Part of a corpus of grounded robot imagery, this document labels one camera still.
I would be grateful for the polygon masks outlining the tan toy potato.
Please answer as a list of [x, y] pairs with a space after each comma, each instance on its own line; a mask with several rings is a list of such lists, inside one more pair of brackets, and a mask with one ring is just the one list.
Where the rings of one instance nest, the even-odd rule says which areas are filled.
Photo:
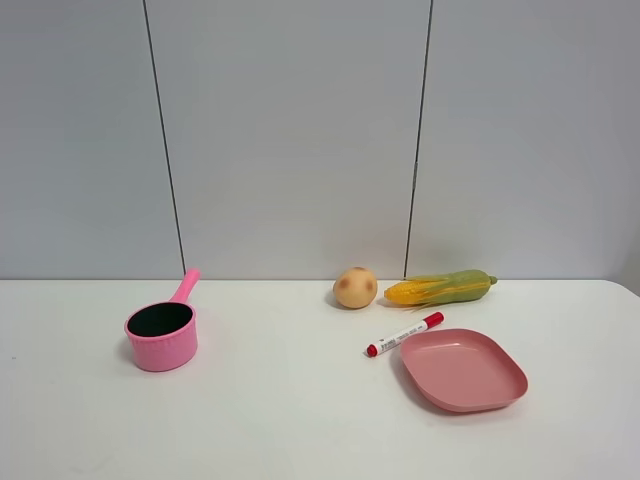
[[367, 307], [376, 298], [377, 292], [375, 274], [364, 267], [353, 267], [344, 271], [333, 285], [335, 300], [347, 309]]

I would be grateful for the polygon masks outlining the red white marker pen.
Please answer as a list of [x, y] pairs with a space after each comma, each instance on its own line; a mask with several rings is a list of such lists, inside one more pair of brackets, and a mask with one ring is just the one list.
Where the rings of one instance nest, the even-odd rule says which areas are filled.
[[439, 326], [443, 321], [444, 321], [444, 315], [441, 312], [435, 312], [423, 318], [419, 322], [387, 338], [382, 338], [375, 343], [369, 344], [365, 348], [364, 354], [368, 358], [375, 358], [389, 350], [396, 348], [401, 343], [403, 343], [407, 338]]

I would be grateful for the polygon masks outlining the yellow green toy corn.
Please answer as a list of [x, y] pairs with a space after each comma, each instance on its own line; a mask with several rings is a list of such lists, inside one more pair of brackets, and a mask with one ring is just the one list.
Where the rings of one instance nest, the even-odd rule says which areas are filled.
[[393, 306], [422, 309], [477, 301], [498, 283], [495, 276], [471, 269], [407, 278], [384, 291]]

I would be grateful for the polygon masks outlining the pink toy saucepan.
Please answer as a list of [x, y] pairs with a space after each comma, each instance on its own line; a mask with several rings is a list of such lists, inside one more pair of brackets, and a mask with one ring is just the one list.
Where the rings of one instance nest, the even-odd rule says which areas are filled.
[[189, 269], [173, 296], [134, 312], [124, 324], [134, 364], [147, 372], [166, 372], [188, 363], [198, 348], [196, 310], [188, 304], [200, 279]]

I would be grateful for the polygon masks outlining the pink square plate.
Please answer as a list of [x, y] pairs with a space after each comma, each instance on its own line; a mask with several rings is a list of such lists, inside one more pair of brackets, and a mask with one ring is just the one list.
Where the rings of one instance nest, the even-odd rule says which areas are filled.
[[469, 329], [413, 335], [400, 358], [418, 391], [436, 407], [466, 414], [507, 407], [528, 391], [520, 366], [493, 339]]

